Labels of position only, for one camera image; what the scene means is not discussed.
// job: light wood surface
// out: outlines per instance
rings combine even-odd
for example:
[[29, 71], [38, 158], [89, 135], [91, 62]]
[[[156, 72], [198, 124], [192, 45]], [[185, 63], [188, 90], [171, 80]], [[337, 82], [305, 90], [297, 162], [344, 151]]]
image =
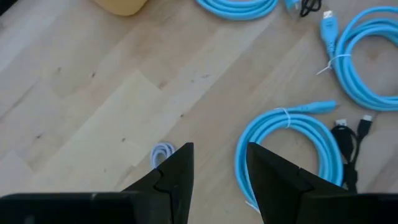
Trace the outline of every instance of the light wood surface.
[[[324, 0], [342, 28], [395, 0]], [[316, 116], [355, 129], [375, 117], [359, 155], [361, 192], [398, 192], [398, 114], [354, 104], [327, 62], [321, 12], [295, 20], [281, 3], [256, 21], [231, 22], [193, 0], [150, 0], [118, 17], [88, 0], [20, 0], [0, 18], [0, 194], [122, 190], [150, 171], [161, 140], [195, 143], [190, 223], [260, 223], [233, 172], [235, 144], [255, 116], [334, 99]], [[398, 52], [362, 40], [355, 65], [376, 93], [398, 95]], [[263, 144], [317, 172], [311, 142], [289, 130]]]

